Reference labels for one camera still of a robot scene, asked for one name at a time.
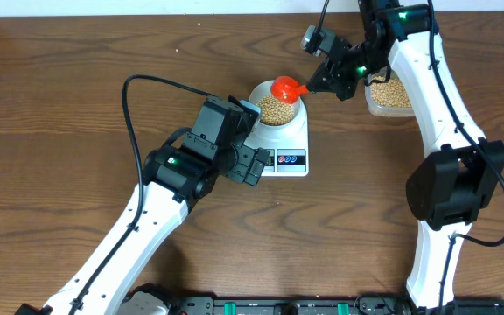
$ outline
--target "orange scoop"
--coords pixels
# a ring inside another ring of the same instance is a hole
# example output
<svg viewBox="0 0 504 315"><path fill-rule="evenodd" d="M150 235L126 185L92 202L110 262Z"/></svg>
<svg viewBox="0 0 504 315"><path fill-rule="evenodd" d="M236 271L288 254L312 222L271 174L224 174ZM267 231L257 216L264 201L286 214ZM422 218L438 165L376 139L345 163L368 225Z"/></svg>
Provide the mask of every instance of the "orange scoop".
<svg viewBox="0 0 504 315"><path fill-rule="evenodd" d="M278 101L292 104L301 94L310 92L305 85L299 86L295 79L288 76L278 77L269 89Z"/></svg>

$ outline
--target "white wall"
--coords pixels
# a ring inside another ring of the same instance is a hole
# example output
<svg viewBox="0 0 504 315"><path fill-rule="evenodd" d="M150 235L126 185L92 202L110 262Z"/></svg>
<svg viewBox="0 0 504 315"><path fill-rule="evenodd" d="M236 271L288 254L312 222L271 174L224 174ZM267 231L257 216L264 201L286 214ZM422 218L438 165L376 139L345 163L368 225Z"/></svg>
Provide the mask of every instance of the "white wall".
<svg viewBox="0 0 504 315"><path fill-rule="evenodd" d="M0 17L320 12L324 0L0 0ZM401 0L404 5L426 2ZM437 11L504 11L504 0L435 0ZM357 11L331 0L328 12Z"/></svg>

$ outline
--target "beans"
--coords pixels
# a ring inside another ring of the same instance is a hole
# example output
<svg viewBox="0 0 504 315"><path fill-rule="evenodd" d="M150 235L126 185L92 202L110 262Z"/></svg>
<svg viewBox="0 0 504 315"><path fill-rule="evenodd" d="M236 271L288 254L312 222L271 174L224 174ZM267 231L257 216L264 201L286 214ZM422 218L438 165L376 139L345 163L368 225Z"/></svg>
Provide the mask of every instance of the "beans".
<svg viewBox="0 0 504 315"><path fill-rule="evenodd" d="M384 81L384 77L375 76L374 79ZM403 88L403 84L398 79L390 79L388 83L371 84L371 97L381 106L389 107L411 107L408 93Z"/></svg>
<svg viewBox="0 0 504 315"><path fill-rule="evenodd" d="M295 117L293 104L278 101L271 94L262 98L257 105L262 109L260 122L269 126L281 126Z"/></svg>

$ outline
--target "plastic container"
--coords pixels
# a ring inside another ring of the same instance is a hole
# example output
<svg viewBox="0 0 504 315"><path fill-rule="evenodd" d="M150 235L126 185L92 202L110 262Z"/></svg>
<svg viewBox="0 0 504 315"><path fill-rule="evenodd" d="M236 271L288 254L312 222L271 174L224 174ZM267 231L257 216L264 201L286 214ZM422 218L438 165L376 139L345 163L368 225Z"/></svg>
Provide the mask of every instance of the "plastic container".
<svg viewBox="0 0 504 315"><path fill-rule="evenodd" d="M248 101L252 104L257 104L265 96L271 95L270 88L272 83L273 80L268 80L255 87L250 94ZM296 135L305 123L306 107L300 97L293 103L292 106L295 116L290 122L279 126L269 126L260 122L254 132L259 137L270 140L284 139L286 137L293 137Z"/></svg>
<svg viewBox="0 0 504 315"><path fill-rule="evenodd" d="M375 75L369 75L367 77L368 81L370 82L374 76L386 76L386 68L382 69L381 71L379 71L379 73ZM392 73L390 74L390 79L398 79L398 76L394 73L394 71L392 71ZM398 108L398 107L380 105L375 100L373 100L373 97L371 96L371 87L365 87L365 98L367 99L368 111L375 116L413 117L416 115L414 114L412 107Z"/></svg>

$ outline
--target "wooden table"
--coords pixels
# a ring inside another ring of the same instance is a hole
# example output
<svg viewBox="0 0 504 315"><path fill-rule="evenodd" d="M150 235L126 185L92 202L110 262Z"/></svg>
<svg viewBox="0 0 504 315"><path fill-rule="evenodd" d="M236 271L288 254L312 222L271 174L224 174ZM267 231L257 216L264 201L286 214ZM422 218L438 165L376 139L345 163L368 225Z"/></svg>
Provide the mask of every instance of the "wooden table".
<svg viewBox="0 0 504 315"><path fill-rule="evenodd" d="M0 18L0 314L42 305L73 276L125 207L137 174L121 110L124 79L164 76L246 99L282 74L306 81L322 59L299 48L316 15ZM490 139L504 141L504 13L441 13L460 93ZM362 40L357 14L326 26ZM145 156L203 97L154 82L130 89ZM404 197L423 161L413 118L368 113L364 95L307 95L311 172L224 178L161 246L136 284L219 296L321 297L399 292L417 222ZM504 233L495 192L471 234ZM504 246L466 243L455 292L504 298Z"/></svg>

